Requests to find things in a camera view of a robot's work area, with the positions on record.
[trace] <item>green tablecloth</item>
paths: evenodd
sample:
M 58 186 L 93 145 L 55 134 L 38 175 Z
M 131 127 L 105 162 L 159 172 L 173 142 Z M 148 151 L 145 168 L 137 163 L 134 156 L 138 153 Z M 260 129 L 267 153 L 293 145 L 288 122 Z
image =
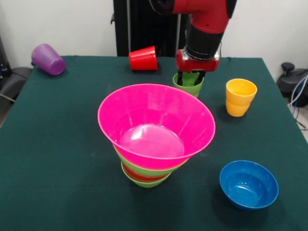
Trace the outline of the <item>green tablecloth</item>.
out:
M 127 58 L 65 57 L 66 71 L 35 68 L 0 129 L 0 230 L 189 231 L 308 229 L 308 146 L 262 59 L 222 59 L 200 94 L 217 132 L 210 146 L 156 188 L 122 173 L 97 123 L 100 102 L 134 83 L 172 85 L 175 60 L 132 73 Z M 225 84 L 246 78 L 258 86 L 248 113 L 225 110 Z M 243 212 L 222 193 L 218 176 L 232 160 L 267 167 L 279 197 L 267 209 Z

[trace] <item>cup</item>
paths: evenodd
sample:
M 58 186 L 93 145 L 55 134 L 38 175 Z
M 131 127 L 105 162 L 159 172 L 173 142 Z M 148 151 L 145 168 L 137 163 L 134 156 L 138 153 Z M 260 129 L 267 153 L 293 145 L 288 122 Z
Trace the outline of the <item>cup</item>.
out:
M 158 69 L 155 46 L 129 53 L 130 68 L 134 71 L 155 71 Z
M 178 81 L 178 74 L 176 74 L 173 77 L 173 86 L 177 89 L 181 89 L 191 95 L 193 95 L 194 97 L 198 98 L 201 87 L 203 85 L 203 81 L 204 78 L 202 78 L 201 83 L 197 84 L 196 86 L 194 86 L 194 82 L 196 81 L 196 79 L 198 78 L 199 73 L 187 73 L 187 72 L 183 72 L 183 86 L 178 85 L 177 81 Z
M 226 107 L 231 116 L 243 116 L 257 93 L 256 85 L 246 79 L 235 78 L 226 85 Z
M 46 71 L 57 76 L 65 70 L 65 61 L 48 44 L 38 45 L 31 54 L 32 62 Z

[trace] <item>red bowl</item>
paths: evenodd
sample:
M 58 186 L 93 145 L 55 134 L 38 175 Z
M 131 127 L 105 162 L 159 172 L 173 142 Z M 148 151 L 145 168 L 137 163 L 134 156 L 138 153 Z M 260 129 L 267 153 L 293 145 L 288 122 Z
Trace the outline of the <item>red bowl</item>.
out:
M 124 168 L 125 172 L 127 173 L 127 175 L 129 175 L 131 178 L 133 178 L 134 180 L 137 180 L 137 181 L 142 181 L 142 182 L 155 182 L 155 181 L 158 181 L 158 180 L 160 180 L 160 179 L 162 179 L 166 176 L 166 175 L 163 175 L 163 176 L 159 176 L 159 177 L 147 177 L 147 176 L 143 176 L 143 175 L 140 175 L 140 174 L 134 172 L 133 170 L 131 170 L 130 168 L 125 166 L 125 164 L 123 164 L 123 168 Z

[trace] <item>stacked bowls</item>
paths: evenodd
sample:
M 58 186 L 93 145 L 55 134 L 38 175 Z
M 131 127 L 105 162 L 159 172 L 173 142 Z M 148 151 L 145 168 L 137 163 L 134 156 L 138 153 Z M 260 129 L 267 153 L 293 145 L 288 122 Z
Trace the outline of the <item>stacked bowls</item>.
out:
M 160 84 L 136 84 L 109 94 L 98 110 L 125 175 L 154 187 L 205 149 L 215 135 L 209 109 L 192 95 Z

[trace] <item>blue bowl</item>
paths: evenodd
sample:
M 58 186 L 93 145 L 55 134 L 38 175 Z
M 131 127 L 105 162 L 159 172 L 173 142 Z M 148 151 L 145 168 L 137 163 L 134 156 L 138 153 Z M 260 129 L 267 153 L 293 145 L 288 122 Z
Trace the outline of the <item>blue bowl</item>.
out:
M 241 210 L 265 208 L 276 200 L 279 192 L 278 183 L 270 171 L 246 160 L 227 164 L 219 181 L 232 204 Z

